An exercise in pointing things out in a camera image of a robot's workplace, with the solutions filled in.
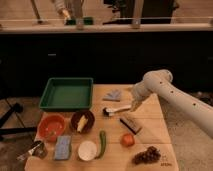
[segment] green cucumber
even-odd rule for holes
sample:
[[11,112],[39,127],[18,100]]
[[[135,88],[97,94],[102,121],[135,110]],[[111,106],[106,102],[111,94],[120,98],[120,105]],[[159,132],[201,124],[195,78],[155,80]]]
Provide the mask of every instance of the green cucumber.
[[104,152],[106,150],[106,132],[104,130],[101,130],[99,133],[100,141],[101,141],[101,150],[98,156],[96,156],[96,159],[101,158],[104,155]]

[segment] orange bowl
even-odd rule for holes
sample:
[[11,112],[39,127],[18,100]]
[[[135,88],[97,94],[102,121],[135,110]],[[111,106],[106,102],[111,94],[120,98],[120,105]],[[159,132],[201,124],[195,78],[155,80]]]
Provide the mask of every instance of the orange bowl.
[[59,135],[65,131],[65,119],[61,115],[52,114],[41,120],[38,133],[46,141],[55,142]]

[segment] tomato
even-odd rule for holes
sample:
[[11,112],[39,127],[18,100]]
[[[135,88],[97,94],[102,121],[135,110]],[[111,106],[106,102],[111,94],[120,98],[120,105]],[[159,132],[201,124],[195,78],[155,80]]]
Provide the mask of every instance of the tomato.
[[130,133],[126,133],[121,137],[121,144],[125,147],[130,147],[135,144],[134,136]]

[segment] green plastic tray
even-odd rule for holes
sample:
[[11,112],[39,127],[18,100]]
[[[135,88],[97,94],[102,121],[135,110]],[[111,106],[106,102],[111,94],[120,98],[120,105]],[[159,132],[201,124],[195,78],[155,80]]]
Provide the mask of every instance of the green plastic tray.
[[39,107],[44,111],[89,109],[92,104],[92,90],[92,78],[50,78]]

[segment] wooden tabletop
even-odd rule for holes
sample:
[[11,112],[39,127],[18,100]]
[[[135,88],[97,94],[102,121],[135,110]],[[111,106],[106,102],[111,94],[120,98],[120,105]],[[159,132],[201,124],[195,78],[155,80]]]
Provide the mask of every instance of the wooden tabletop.
[[[44,159],[34,156],[28,158],[25,166],[27,171],[177,171],[178,165],[164,121],[162,110],[156,94],[152,94],[135,112],[120,112],[113,117],[103,116],[104,107],[120,107],[131,103],[130,93],[132,85],[94,85],[93,103],[91,111],[95,115],[95,123],[87,134],[73,132],[69,128],[69,122],[73,112],[60,113],[66,117],[67,128],[64,135],[71,135],[72,153],[69,160],[54,161],[55,143],[45,143],[48,154]],[[102,98],[112,90],[121,90],[120,102],[103,101]],[[124,114],[130,114],[142,126],[142,130],[134,135],[135,145],[123,147],[120,138],[124,133],[130,132],[119,118]],[[45,112],[43,117],[52,114]],[[89,162],[81,161],[78,157],[78,146],[84,140],[91,140],[100,148],[99,132],[105,130],[107,134],[106,151],[102,158]],[[139,152],[145,151],[149,146],[155,146],[160,150],[161,158],[153,164],[132,164],[131,160]]]

